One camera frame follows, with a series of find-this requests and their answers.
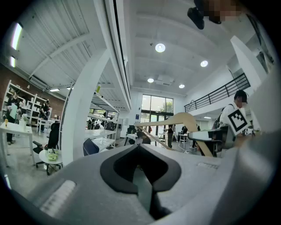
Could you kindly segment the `small white table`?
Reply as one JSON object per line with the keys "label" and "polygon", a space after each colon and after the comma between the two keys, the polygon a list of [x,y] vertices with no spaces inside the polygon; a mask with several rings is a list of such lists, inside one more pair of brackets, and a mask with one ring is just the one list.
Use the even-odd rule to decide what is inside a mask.
{"label": "small white table", "polygon": [[60,123],[60,120],[55,120],[55,119],[48,119],[48,120],[44,120],[42,118],[37,118],[37,133],[40,136],[42,131],[41,131],[41,127],[42,125],[44,126],[44,129],[47,130],[47,133],[49,133],[49,130],[51,128],[51,125],[54,123]]}

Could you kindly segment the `black balcony railing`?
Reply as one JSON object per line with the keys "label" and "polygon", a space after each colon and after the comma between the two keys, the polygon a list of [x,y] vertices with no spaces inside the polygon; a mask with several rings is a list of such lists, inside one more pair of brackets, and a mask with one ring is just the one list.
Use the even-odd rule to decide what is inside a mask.
{"label": "black balcony railing", "polygon": [[251,87],[250,82],[246,77],[245,73],[242,73],[235,79],[210,92],[209,94],[197,100],[192,99],[189,104],[184,106],[185,112],[188,113],[190,111],[194,111],[205,106],[214,104],[218,101],[221,101],[234,95],[238,90],[245,90],[249,87]]}

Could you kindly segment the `ceiling air conditioner unit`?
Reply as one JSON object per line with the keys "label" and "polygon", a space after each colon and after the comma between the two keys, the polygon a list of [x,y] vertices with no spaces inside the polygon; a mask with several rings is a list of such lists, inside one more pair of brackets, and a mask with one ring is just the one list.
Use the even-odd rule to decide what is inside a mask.
{"label": "ceiling air conditioner unit", "polygon": [[170,86],[174,82],[174,78],[165,74],[158,75],[158,77],[154,79],[154,82],[157,85]]}

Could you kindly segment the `wooden clothes hanger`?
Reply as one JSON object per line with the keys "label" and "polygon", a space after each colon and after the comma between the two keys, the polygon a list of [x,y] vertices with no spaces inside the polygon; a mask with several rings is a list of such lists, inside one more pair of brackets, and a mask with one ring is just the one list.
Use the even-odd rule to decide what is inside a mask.
{"label": "wooden clothes hanger", "polygon": [[[139,127],[141,130],[146,132],[150,137],[152,137],[152,135],[150,135],[142,127],[145,127],[145,126],[148,126],[148,127],[149,126],[162,126],[162,125],[171,125],[171,124],[183,124],[184,126],[187,127],[187,129],[190,131],[190,133],[198,131],[197,126],[196,126],[195,118],[187,112],[177,113],[174,116],[172,116],[172,117],[170,117],[170,118],[168,118],[167,120],[164,120],[164,121],[147,122],[147,123],[135,123],[134,126]],[[205,144],[205,141],[196,140],[196,142],[198,143],[200,149],[203,151],[205,156],[213,157],[211,151],[209,150],[209,148]]]}

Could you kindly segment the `white shelving unit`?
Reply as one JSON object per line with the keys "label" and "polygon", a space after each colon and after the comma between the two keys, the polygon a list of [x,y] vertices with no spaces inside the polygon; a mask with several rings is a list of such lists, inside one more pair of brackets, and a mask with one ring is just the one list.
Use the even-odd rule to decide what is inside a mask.
{"label": "white shelving unit", "polygon": [[0,107],[0,121],[3,121],[3,116],[7,113],[7,102],[10,97],[14,94],[14,90],[19,90],[18,99],[19,102],[22,103],[22,101],[25,99],[25,103],[27,106],[25,107],[25,112],[27,114],[27,125],[30,127],[36,127],[37,130],[37,118],[39,118],[40,114],[40,107],[41,105],[46,101],[43,98],[40,98],[38,94],[32,94],[28,91],[25,91],[24,89],[20,88],[18,85],[15,85],[9,80],[7,87],[4,89],[4,95],[3,95],[3,102],[2,106]]}

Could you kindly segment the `large white table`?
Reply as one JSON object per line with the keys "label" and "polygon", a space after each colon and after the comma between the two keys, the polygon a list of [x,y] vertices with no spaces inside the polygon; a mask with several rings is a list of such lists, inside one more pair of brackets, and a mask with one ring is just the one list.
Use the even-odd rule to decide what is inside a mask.
{"label": "large white table", "polygon": [[5,167],[8,167],[8,163],[7,163],[7,159],[6,159],[6,155],[8,155],[8,149],[7,149],[7,143],[6,143],[7,133],[28,136],[30,155],[32,157],[32,164],[33,164],[33,166],[35,166],[36,163],[35,163],[34,152],[33,152],[33,147],[32,147],[32,144],[33,144],[32,128],[27,127],[27,126],[23,127],[19,124],[8,122],[8,123],[2,123],[0,125],[0,150],[2,153]]}

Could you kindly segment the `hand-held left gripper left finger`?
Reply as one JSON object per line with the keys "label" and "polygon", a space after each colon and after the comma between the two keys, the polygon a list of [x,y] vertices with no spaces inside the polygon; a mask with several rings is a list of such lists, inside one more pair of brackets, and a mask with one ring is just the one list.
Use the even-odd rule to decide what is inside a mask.
{"label": "hand-held left gripper left finger", "polygon": [[37,225],[148,225],[153,217],[137,195],[114,191],[102,179],[104,160],[128,146],[84,156],[50,176],[23,197],[12,195]]}

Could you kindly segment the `black office chair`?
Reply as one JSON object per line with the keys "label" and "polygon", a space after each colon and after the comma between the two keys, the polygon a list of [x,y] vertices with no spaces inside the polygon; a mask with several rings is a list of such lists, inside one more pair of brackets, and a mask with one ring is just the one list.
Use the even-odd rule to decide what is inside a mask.
{"label": "black office chair", "polygon": [[[37,155],[39,157],[39,153],[42,150],[45,150],[45,149],[46,150],[48,150],[48,149],[59,149],[59,146],[58,146],[59,128],[60,128],[59,123],[54,123],[54,124],[51,125],[51,128],[50,128],[51,131],[50,131],[49,136],[48,136],[48,143],[45,146],[43,146],[42,144],[40,144],[36,141],[33,141],[33,144],[36,145],[36,147],[33,148],[34,155]],[[40,161],[36,162],[36,168],[38,168],[39,164],[44,164],[44,162],[40,159]]]}

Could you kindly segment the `round white side table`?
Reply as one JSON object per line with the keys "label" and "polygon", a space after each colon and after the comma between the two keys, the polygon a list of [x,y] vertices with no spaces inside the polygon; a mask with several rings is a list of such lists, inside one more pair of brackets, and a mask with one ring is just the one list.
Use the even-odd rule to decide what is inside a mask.
{"label": "round white side table", "polygon": [[58,160],[57,161],[49,161],[47,158],[47,151],[48,150],[42,150],[39,153],[39,158],[44,162],[46,166],[46,173],[47,176],[50,176],[52,172],[56,172],[57,170],[60,170],[63,168],[63,163],[62,163],[62,156],[61,156],[61,150],[58,150]]}

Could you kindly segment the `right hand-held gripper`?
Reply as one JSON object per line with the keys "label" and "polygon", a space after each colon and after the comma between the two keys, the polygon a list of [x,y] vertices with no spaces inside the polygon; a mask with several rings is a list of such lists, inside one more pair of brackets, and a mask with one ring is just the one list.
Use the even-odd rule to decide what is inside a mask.
{"label": "right hand-held gripper", "polygon": [[244,135],[239,136],[239,134],[248,128],[248,121],[240,109],[229,113],[226,116],[226,121],[227,123],[220,125],[218,129],[189,132],[187,136],[194,141],[211,141],[215,145],[215,150],[241,147],[248,138]]}

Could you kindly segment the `green items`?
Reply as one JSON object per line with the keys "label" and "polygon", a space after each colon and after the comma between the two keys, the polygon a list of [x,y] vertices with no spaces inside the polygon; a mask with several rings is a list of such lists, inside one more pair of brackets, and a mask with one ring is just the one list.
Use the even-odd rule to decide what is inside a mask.
{"label": "green items", "polygon": [[57,161],[58,160],[58,150],[56,149],[48,149],[47,158],[49,161]]}

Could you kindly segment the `white metal rack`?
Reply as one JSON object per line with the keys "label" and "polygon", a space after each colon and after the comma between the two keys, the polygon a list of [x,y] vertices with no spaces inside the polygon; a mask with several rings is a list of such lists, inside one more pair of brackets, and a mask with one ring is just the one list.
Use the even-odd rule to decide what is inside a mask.
{"label": "white metal rack", "polygon": [[120,110],[113,105],[98,85],[94,91],[87,117],[85,139],[90,139],[105,151],[116,147]]}

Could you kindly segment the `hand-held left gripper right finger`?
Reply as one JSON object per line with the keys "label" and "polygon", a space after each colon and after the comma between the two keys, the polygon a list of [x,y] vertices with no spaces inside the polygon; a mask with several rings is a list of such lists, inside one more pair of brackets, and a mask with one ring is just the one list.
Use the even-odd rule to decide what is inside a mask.
{"label": "hand-held left gripper right finger", "polygon": [[141,225],[257,224],[277,172],[277,133],[251,138],[223,158],[162,151],[181,174],[151,198]]}

